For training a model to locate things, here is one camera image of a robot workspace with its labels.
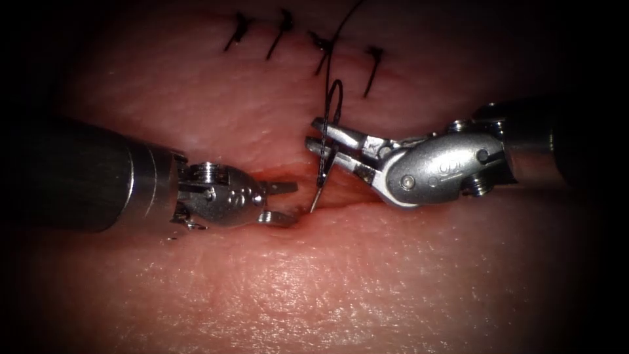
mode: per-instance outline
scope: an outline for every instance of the skin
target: skin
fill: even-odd
[[[290,229],[36,233],[18,256],[35,342],[66,353],[530,352],[563,345],[592,209],[563,193],[496,190],[398,210],[335,168],[315,213],[321,52],[351,1],[138,5],[66,77],[58,111],[226,163],[299,192],[271,208]],[[279,6],[295,29],[270,61]],[[334,49],[344,125],[422,135],[482,104],[570,88],[560,38],[537,5],[367,1]],[[256,18],[223,53],[236,10]],[[367,99],[367,45],[385,49]]]

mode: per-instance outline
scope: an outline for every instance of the black suture thread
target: black suture thread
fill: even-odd
[[[372,87],[373,78],[375,77],[375,71],[378,68],[378,65],[380,64],[380,61],[382,61],[382,53],[384,52],[384,50],[382,48],[370,46],[366,52],[367,54],[371,54],[373,56],[374,64],[373,64],[372,74],[369,76],[369,81],[367,82],[367,88],[365,89],[365,93],[362,95],[364,98],[367,98],[367,94],[369,93],[369,90]]]
[[[358,2],[356,2],[354,7],[347,13],[343,21],[341,21],[341,24],[337,28],[336,32],[334,33],[334,36],[332,37],[332,40],[330,41],[330,50],[329,52],[324,54],[324,57],[320,63],[320,66],[322,66],[323,61],[325,60],[326,56],[328,57],[328,67],[326,70],[326,101],[324,105],[325,114],[324,114],[323,131],[322,131],[322,138],[321,138],[322,144],[321,144],[321,152],[320,152],[321,159],[319,160],[319,175],[317,176],[317,187],[319,188],[322,187],[322,183],[324,182],[323,174],[324,174],[324,169],[325,169],[325,164],[326,164],[325,141],[328,138],[328,119],[330,116],[330,105],[332,104],[332,94],[334,93],[336,86],[339,87],[339,101],[337,103],[337,109],[336,109],[336,112],[334,113],[334,119],[332,121],[334,124],[338,124],[338,122],[341,120],[341,106],[343,105],[343,83],[341,82],[341,80],[339,79],[335,80],[334,83],[332,84],[332,88],[328,90],[328,88],[330,87],[330,68],[332,65],[332,51],[334,49],[334,44],[339,39],[339,34],[341,33],[343,26],[345,25],[347,20],[350,18],[350,16],[354,13],[354,11],[356,11],[358,6],[360,6],[360,4],[362,4],[363,2],[364,0],[358,0]],[[331,152],[333,152],[334,149],[338,148],[337,144],[334,144],[334,145],[332,146],[333,149],[331,150]]]
[[[330,106],[332,105],[332,97],[334,96],[334,92],[336,88],[339,88],[339,100],[336,103],[336,110],[334,111],[334,118],[332,118],[332,124],[338,124],[341,120],[341,108],[343,107],[343,82],[339,79],[334,80],[332,83],[332,88],[326,95],[326,111],[323,116],[323,132],[321,134],[321,152],[320,152],[320,160],[319,160],[319,174],[316,179],[317,187],[321,188],[323,183],[325,182],[326,175],[326,140],[328,139],[328,120],[330,119]],[[332,151],[338,149],[337,144],[333,144]],[[334,153],[330,153],[328,155],[327,160],[334,160]]]
[[[229,39],[229,42],[227,42],[227,45],[225,45],[223,52],[227,52],[227,49],[229,49],[232,42],[235,41],[236,43],[239,43],[242,40],[242,36],[244,36],[244,34],[249,30],[249,25],[254,21],[254,19],[251,18],[248,20],[240,11],[238,11],[236,12],[236,21],[238,21],[236,31]]]
[[[275,50],[275,47],[277,46],[277,43],[280,41],[280,38],[282,38],[282,35],[284,34],[284,32],[288,32],[293,29],[293,15],[290,13],[290,11],[286,9],[280,9],[280,10],[282,11],[282,15],[284,15],[284,19],[282,23],[280,24],[280,33],[278,33],[277,37],[275,37],[275,40],[273,41],[273,44],[271,45],[271,48],[269,49],[269,52],[267,53],[267,60],[271,59],[271,54]]]
[[[323,68],[323,63],[326,61],[327,57],[329,57],[330,55],[330,51],[332,49],[332,42],[327,39],[323,39],[319,37],[313,31],[308,31],[308,34],[313,38],[314,45],[323,51],[323,57],[319,61],[319,65],[316,67],[316,70],[314,71],[314,76],[317,76],[321,72],[321,68]]]

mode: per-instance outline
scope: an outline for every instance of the screw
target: screw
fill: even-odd
[[[411,189],[415,187],[415,178],[413,178],[413,176],[411,176],[410,174],[407,174],[404,177],[402,177],[402,180],[400,180],[400,183],[402,184],[402,188]]]
[[[476,158],[480,162],[483,163],[483,162],[487,161],[487,159],[489,159],[489,153],[485,149],[478,150],[478,152],[476,153]]]

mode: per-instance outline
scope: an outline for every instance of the metal cylinder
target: metal cylinder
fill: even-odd
[[[536,189],[591,188],[596,151],[590,120],[577,96],[538,96],[490,104],[474,120],[496,126],[513,178]]]
[[[168,225],[178,192],[171,149],[71,119],[13,117],[6,221],[88,232]]]

